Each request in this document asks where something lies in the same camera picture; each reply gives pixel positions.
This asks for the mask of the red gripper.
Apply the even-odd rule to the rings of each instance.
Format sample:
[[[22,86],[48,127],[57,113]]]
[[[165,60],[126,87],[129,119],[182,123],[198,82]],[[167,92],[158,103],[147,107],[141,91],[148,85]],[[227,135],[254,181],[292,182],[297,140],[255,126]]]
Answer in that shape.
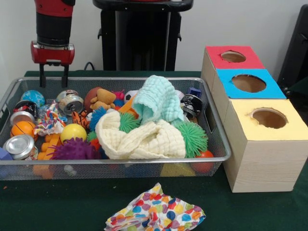
[[[75,56],[75,47],[72,43],[63,47],[51,47],[38,43],[37,41],[31,41],[31,57],[34,63],[39,65],[39,86],[41,88],[46,87],[46,77],[44,73],[44,65],[54,63],[64,66],[64,72],[62,76],[62,88],[66,88],[68,85],[68,72],[69,65],[72,64]]]

